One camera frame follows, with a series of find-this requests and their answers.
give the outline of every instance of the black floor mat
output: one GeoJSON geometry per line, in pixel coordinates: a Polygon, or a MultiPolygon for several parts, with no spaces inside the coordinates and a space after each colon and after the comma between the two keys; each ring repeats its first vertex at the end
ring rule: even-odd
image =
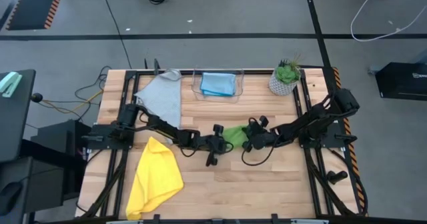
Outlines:
{"type": "Polygon", "coordinates": [[[60,0],[18,0],[7,30],[49,29],[60,0]]]}

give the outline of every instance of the white pot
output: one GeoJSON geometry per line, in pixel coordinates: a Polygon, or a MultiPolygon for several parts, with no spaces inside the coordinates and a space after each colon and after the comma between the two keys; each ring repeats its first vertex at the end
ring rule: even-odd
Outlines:
{"type": "Polygon", "coordinates": [[[274,72],[270,77],[270,81],[268,82],[268,87],[276,95],[289,95],[292,93],[297,83],[297,81],[290,84],[282,83],[276,78],[276,70],[274,69],[274,72]]]}

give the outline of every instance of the gray cloth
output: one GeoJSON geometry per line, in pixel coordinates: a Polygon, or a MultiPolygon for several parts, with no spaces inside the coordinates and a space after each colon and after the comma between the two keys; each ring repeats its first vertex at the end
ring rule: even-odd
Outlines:
{"type": "Polygon", "coordinates": [[[179,70],[168,69],[135,94],[151,114],[177,128],[181,123],[181,78],[179,70]]]}

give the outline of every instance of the white cable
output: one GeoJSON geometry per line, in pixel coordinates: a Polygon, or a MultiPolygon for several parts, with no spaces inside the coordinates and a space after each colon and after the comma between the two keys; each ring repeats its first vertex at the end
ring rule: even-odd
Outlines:
{"type": "Polygon", "coordinates": [[[421,14],[424,12],[424,10],[425,10],[425,9],[426,9],[426,7],[427,7],[427,5],[425,5],[425,6],[424,6],[424,8],[421,10],[421,12],[420,12],[416,17],[415,17],[415,19],[414,19],[411,23],[409,23],[409,25],[405,26],[405,27],[404,27],[404,28],[402,28],[402,29],[398,29],[397,31],[395,31],[395,32],[393,32],[393,33],[389,33],[389,34],[387,34],[387,35],[382,35],[382,36],[375,37],[375,38],[372,38],[372,39],[357,39],[357,38],[354,36],[354,33],[353,33],[353,23],[354,23],[354,21],[356,20],[356,18],[359,16],[359,13],[361,12],[361,10],[363,9],[363,7],[365,6],[365,4],[366,4],[368,1],[369,1],[369,0],[366,0],[366,1],[362,4],[362,6],[360,7],[359,11],[358,11],[358,12],[357,12],[357,14],[354,16],[352,23],[350,24],[350,32],[352,33],[352,37],[353,37],[353,39],[355,39],[356,41],[360,41],[360,42],[375,41],[375,40],[378,40],[378,39],[381,39],[381,38],[384,38],[384,37],[389,37],[389,36],[391,36],[391,35],[397,34],[397,33],[401,32],[401,31],[403,31],[403,30],[407,29],[407,28],[408,28],[408,27],[410,27],[412,24],[414,24],[414,23],[416,22],[416,20],[418,20],[418,18],[421,16],[421,14]]]}

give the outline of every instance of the blue cloth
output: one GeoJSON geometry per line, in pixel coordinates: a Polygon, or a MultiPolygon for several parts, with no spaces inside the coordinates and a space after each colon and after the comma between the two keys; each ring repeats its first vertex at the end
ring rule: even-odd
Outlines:
{"type": "Polygon", "coordinates": [[[204,95],[231,97],[236,92],[236,75],[229,73],[203,73],[200,90],[204,95]]]}

